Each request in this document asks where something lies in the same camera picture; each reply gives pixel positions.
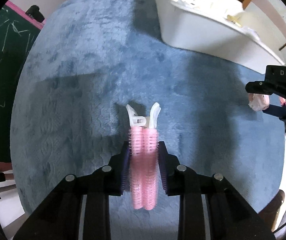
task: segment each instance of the white storage bin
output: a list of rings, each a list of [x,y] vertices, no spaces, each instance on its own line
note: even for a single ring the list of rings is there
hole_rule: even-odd
[[[156,0],[165,43],[230,60],[264,74],[284,62],[255,35],[226,20],[243,12],[238,0]]]

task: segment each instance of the metal screw head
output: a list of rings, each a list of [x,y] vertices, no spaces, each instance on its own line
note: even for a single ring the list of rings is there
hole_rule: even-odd
[[[224,179],[224,177],[223,177],[223,175],[221,174],[221,173],[216,173],[216,174],[214,174],[214,178],[215,179],[217,179],[217,180],[222,180],[222,179]]]
[[[71,182],[75,179],[75,176],[72,175],[72,174],[68,174],[66,177],[65,177],[65,180],[68,181],[68,182]]]
[[[184,165],[178,165],[178,166],[176,167],[176,169],[177,169],[178,171],[186,171],[186,166],[184,166]]]
[[[104,172],[110,172],[111,170],[112,170],[111,166],[105,165],[102,167],[102,171],[104,171]]]

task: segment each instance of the fluffy blue rug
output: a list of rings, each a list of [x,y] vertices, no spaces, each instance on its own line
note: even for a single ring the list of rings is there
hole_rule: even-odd
[[[22,205],[31,213],[73,173],[117,154],[130,104],[159,102],[160,140],[200,174],[222,173],[260,211],[278,192],[284,125],[248,107],[248,81],[264,76],[161,40],[155,0],[68,0],[40,32],[17,87],[11,155]],[[271,103],[278,104],[277,97]],[[110,198],[112,239],[176,239],[179,197],[159,190],[152,211]]]

